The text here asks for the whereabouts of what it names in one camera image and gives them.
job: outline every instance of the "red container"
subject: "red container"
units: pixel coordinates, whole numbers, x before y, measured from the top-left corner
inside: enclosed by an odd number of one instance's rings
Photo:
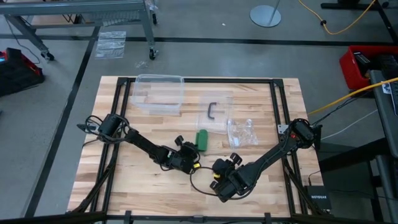
[[[340,66],[343,71],[347,86],[351,90],[358,90],[369,85],[369,79],[364,78],[359,71],[354,58],[354,52],[361,52],[371,60],[379,54],[398,54],[398,46],[349,46],[347,53],[340,58]]]

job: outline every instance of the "plastic bag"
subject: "plastic bag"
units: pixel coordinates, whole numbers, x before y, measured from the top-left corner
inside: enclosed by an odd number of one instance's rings
[[[247,119],[244,124],[239,124],[232,119],[228,120],[228,140],[232,150],[242,146],[258,145],[253,121]]]
[[[151,11],[157,11],[159,9],[156,6],[157,5],[157,1],[156,0],[145,0],[145,3],[147,5],[147,7],[149,8],[149,10],[151,10]]]
[[[95,58],[122,58],[126,44],[126,32],[100,32]]]

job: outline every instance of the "yellow cable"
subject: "yellow cable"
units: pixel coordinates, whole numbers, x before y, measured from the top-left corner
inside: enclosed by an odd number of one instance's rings
[[[300,2],[301,5],[303,5],[306,9],[308,9],[310,12],[312,12],[314,15],[316,15],[318,17],[319,20],[323,21],[323,19],[312,9],[310,9],[308,6],[306,6],[301,0],[298,0]],[[362,12],[362,14],[353,22],[351,23],[348,27],[345,27],[344,29],[340,30],[339,32],[330,32],[326,26],[326,24],[323,24],[323,28],[325,28],[326,32],[328,32],[328,34],[330,35],[336,35],[336,34],[340,34],[346,30],[348,30],[349,28],[351,28],[353,25],[355,25],[355,23],[357,23],[364,15],[365,13],[367,13],[369,11],[369,9],[372,7],[372,5],[376,2],[376,0],[373,0],[369,6],[365,9],[365,11]]]
[[[381,86],[381,85],[383,85],[383,84],[390,83],[390,82],[395,82],[395,81],[398,81],[398,78],[392,78],[392,79],[390,79],[390,80],[383,81],[383,82],[379,82],[379,83],[377,83],[377,84],[369,85],[369,86],[364,87],[364,88],[362,88],[362,89],[356,90],[356,91],[354,91],[354,92],[352,92],[352,93],[350,93],[350,94],[348,94],[348,95],[346,95],[346,96],[341,97],[340,99],[338,99],[338,100],[336,100],[336,101],[334,101],[334,102],[329,103],[328,105],[326,105],[326,106],[324,106],[324,107],[321,107],[321,108],[319,108],[319,109],[317,109],[317,110],[315,110],[315,111],[312,111],[312,112],[309,113],[308,115],[317,113],[317,112],[322,111],[322,110],[324,110],[324,109],[326,109],[326,108],[328,108],[328,107],[331,107],[331,106],[333,106],[333,105],[335,105],[335,104],[337,104],[337,103],[339,103],[339,102],[341,102],[341,101],[343,101],[343,100],[345,100],[345,99],[347,99],[347,98],[349,98],[349,97],[351,97],[351,96],[353,96],[353,95],[355,95],[355,94],[357,94],[357,93],[360,93],[360,92],[362,92],[362,91],[365,91],[365,90],[368,90],[368,89],[372,89],[372,88],[374,88],[374,87]]]

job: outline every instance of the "wooden table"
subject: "wooden table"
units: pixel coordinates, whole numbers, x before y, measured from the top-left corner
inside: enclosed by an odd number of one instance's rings
[[[118,77],[101,79],[93,110],[93,114],[100,118],[111,111],[117,79]],[[299,80],[286,78],[284,85],[291,119],[307,118]],[[204,91],[230,92],[233,94],[233,119],[239,122],[249,118],[253,120],[259,144],[238,149],[243,164],[255,161],[278,143],[269,84],[185,83],[180,116],[149,116],[129,102],[126,118],[133,128],[150,141],[176,149],[174,139],[178,135],[182,135],[186,141],[195,142],[196,117],[200,113],[197,104]],[[277,98],[283,118],[278,89]],[[92,139],[94,136],[87,135],[86,141]],[[83,148],[69,210],[77,207],[94,186],[102,148],[101,142]],[[216,159],[226,159],[231,153],[227,135],[210,133],[208,150],[201,154],[201,163],[211,167]],[[317,155],[310,148],[298,150],[297,156],[303,183],[306,184],[308,175],[319,170]],[[193,175],[193,182],[203,191],[212,192],[209,188],[212,181],[210,170],[199,170]],[[311,181],[313,185],[323,185],[320,173],[313,174]],[[299,197],[294,187],[293,193],[296,211],[300,212]],[[100,193],[97,210],[101,208],[103,195],[104,190]],[[153,163],[146,153],[124,142],[119,148],[108,214],[124,215],[126,210],[131,210],[133,215],[263,217],[265,212],[269,212],[272,217],[290,217],[281,161],[262,173],[250,196],[222,203],[216,197],[196,192],[190,185],[189,175],[176,170],[161,171],[159,165]]]

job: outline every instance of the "red toolbox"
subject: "red toolbox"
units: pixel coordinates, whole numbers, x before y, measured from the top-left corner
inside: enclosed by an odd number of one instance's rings
[[[347,53],[340,58],[347,86],[351,90],[358,90],[369,85],[369,79],[361,75],[354,58],[354,52],[361,52],[371,60],[379,54],[398,54],[398,46],[349,46]]]
[[[25,90],[44,81],[42,69],[18,49],[0,52],[0,96]]]

